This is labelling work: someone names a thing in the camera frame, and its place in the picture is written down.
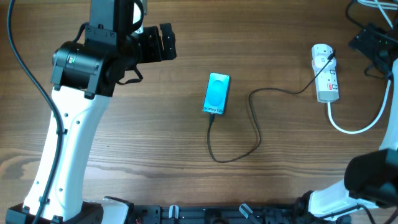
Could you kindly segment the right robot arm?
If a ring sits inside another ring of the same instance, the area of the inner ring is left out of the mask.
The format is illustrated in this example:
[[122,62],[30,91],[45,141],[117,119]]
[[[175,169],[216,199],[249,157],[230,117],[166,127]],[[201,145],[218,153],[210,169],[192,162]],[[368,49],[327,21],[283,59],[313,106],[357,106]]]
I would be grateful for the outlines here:
[[397,206],[397,26],[385,31],[369,24],[350,42],[393,86],[387,131],[378,151],[354,157],[343,180],[298,198],[292,222],[335,222],[363,209]]

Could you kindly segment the smartphone with cyan screen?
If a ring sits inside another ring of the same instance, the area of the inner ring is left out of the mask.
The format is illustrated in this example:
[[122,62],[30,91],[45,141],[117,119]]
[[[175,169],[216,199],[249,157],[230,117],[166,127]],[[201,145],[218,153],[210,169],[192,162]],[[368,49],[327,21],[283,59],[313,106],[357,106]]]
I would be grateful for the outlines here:
[[210,73],[203,102],[203,112],[223,115],[228,98],[230,76]]

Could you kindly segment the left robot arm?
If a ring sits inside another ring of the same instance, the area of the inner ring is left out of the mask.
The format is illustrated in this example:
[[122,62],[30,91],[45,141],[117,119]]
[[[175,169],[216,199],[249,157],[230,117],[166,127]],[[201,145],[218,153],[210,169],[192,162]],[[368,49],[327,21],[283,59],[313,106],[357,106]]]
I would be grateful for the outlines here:
[[144,27],[147,3],[92,1],[76,39],[52,58],[52,116],[34,183],[25,200],[7,210],[6,223],[136,223],[134,204],[115,197],[83,198],[83,179],[99,122],[116,85],[140,63],[177,56],[169,23]]

